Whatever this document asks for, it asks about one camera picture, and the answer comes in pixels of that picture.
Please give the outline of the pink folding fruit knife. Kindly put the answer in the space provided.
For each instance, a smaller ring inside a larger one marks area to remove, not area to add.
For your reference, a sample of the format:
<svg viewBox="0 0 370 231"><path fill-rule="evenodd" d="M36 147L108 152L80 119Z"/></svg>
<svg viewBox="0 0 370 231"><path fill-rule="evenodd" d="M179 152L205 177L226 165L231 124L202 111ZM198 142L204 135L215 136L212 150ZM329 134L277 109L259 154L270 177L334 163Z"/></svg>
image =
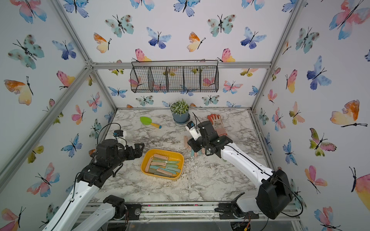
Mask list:
<svg viewBox="0 0 370 231"><path fill-rule="evenodd" d="M184 148L186 149L189 149L189 145L188 145L188 137L187 136L184 136Z"/></svg>

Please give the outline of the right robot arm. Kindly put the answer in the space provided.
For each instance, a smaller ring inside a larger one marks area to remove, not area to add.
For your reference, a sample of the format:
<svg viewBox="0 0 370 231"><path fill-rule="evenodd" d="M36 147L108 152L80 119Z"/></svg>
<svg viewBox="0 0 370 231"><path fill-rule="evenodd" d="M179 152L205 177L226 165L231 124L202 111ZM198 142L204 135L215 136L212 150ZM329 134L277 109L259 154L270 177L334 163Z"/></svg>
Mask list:
<svg viewBox="0 0 370 231"><path fill-rule="evenodd" d="M231 163L241 171L257 188L255 193L241 193L230 205L230 209L217 209L221 214L244 218L251 213L262 212L269 219L276 219L292 202L294 192L287 174L281 169L274 171L257 162L243 152L229 137L219 136L210 121L186 125L191 134L188 145L198 152L205 149L210 155Z"/></svg>

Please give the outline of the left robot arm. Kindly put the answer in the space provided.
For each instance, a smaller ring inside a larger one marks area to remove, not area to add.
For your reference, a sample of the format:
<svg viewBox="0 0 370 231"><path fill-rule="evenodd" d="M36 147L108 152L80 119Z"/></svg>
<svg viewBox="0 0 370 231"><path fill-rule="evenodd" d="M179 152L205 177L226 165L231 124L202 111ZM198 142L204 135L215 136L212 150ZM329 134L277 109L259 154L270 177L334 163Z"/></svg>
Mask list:
<svg viewBox="0 0 370 231"><path fill-rule="evenodd" d="M144 147L143 143L136 143L134 146L123 145L115 139L104 140L98 144L90 164L76 174L71 193L44 230L98 231L112 219L127 221L130 212L125 200L110 195L93 214L75 226L85 207L105 182L116 176L124 161L141 158Z"/></svg>

